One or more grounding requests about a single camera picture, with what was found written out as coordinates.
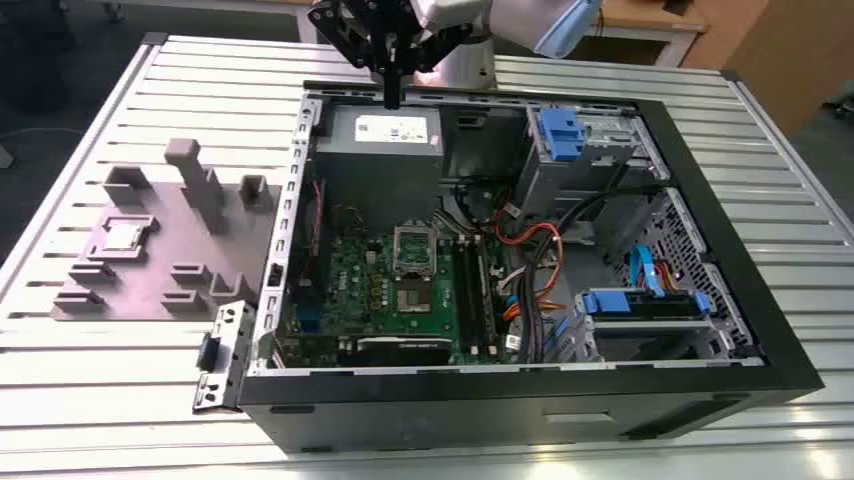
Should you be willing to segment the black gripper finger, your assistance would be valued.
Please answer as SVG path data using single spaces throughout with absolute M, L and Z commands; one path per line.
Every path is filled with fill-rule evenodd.
M 308 20 L 356 69 L 367 69 L 383 85 L 383 106 L 394 108 L 394 79 L 387 76 L 389 52 L 382 29 L 371 29 L 364 1 L 314 1 Z
M 481 84 L 482 35 L 474 25 L 423 29 L 395 34 L 393 55 L 394 109 L 401 108 L 411 85 L 475 87 Z

